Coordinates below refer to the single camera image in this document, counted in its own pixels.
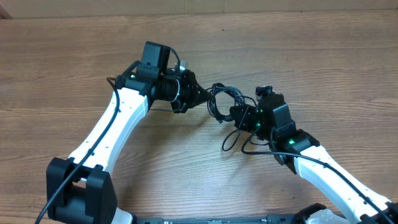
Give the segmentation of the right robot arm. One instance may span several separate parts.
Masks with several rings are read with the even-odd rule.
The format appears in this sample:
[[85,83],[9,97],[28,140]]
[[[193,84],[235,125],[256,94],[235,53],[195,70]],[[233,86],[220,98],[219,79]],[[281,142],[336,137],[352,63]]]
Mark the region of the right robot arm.
[[341,167],[312,135],[297,129],[281,94],[262,94],[257,105],[229,109],[237,128],[266,140],[268,155],[314,185],[345,223],[397,223],[397,204],[366,187]]

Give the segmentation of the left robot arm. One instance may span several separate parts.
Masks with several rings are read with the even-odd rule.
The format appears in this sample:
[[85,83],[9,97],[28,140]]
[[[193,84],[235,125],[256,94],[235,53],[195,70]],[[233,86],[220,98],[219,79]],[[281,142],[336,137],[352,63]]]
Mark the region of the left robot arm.
[[185,113],[211,98],[181,61],[168,66],[175,53],[147,41],[140,60],[107,79],[113,95],[91,133],[67,159],[55,157],[47,166],[47,203],[37,223],[45,215],[62,223],[137,222],[118,207],[111,179],[127,139],[157,100],[169,102],[173,113]]

